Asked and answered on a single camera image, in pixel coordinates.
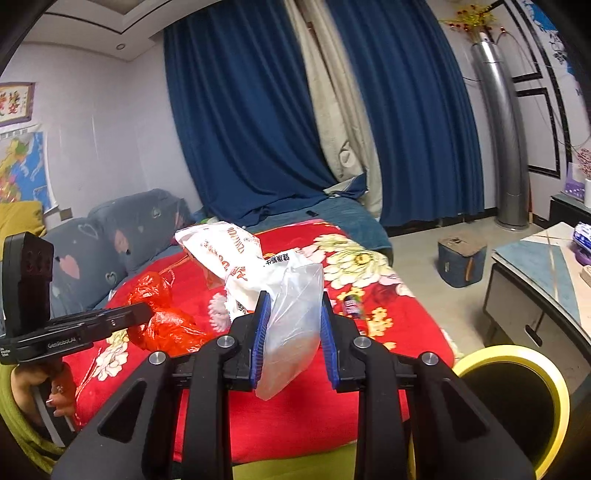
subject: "blue gripper pad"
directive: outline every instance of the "blue gripper pad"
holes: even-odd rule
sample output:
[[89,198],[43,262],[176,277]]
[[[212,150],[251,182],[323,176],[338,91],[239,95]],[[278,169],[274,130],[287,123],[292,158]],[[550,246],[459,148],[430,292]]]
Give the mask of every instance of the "blue gripper pad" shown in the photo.
[[265,337],[267,336],[267,326],[269,325],[269,318],[271,317],[271,296],[266,293],[263,299],[261,318],[259,319],[258,327],[256,328],[256,336],[254,344],[252,345],[251,357],[251,385],[255,389],[258,381],[261,379],[262,360],[265,348]]
[[330,305],[330,300],[326,294],[324,294],[322,310],[320,312],[320,343],[322,345],[322,352],[324,353],[326,374],[329,377],[333,389],[336,389],[339,384],[339,367],[337,364],[335,337],[333,336],[332,327],[330,325],[331,314],[332,306]]

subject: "beige curtain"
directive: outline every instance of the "beige curtain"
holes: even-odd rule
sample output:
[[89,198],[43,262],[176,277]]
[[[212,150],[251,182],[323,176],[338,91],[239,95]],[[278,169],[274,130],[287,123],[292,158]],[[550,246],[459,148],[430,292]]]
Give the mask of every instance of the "beige curtain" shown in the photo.
[[[368,192],[360,201],[378,218],[382,211],[378,153],[355,74],[330,11],[324,0],[284,2],[301,45],[322,150],[340,182],[326,191],[342,188],[365,170]],[[307,22],[313,24],[316,38]]]

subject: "ceiling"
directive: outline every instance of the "ceiling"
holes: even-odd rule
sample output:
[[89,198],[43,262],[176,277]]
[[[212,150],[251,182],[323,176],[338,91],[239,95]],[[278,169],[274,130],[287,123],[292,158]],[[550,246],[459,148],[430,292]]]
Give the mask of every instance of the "ceiling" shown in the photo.
[[127,12],[133,10],[144,0],[90,0],[94,4],[107,7],[113,12],[125,15]]
[[152,36],[219,0],[57,0],[25,42],[65,45],[131,61]]

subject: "human hand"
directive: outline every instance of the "human hand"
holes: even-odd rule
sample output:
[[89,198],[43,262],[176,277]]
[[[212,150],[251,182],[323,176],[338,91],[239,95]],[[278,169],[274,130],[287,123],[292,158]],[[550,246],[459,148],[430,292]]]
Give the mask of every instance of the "human hand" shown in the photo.
[[43,425],[43,421],[31,387],[41,385],[48,378],[51,378],[51,395],[47,404],[56,408],[56,417],[72,417],[76,411],[76,384],[68,364],[53,361],[17,365],[10,377],[12,396],[18,408],[29,421],[39,426]]

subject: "red plastic bag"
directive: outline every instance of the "red plastic bag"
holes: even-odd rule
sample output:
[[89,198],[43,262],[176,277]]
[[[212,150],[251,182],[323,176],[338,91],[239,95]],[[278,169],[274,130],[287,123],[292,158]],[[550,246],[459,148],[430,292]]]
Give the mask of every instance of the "red plastic bag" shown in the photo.
[[199,330],[189,314],[171,307],[170,286],[156,272],[147,272],[138,280],[127,304],[139,301],[146,302],[154,312],[148,323],[127,329],[129,340],[142,349],[179,356],[198,351],[215,337]]

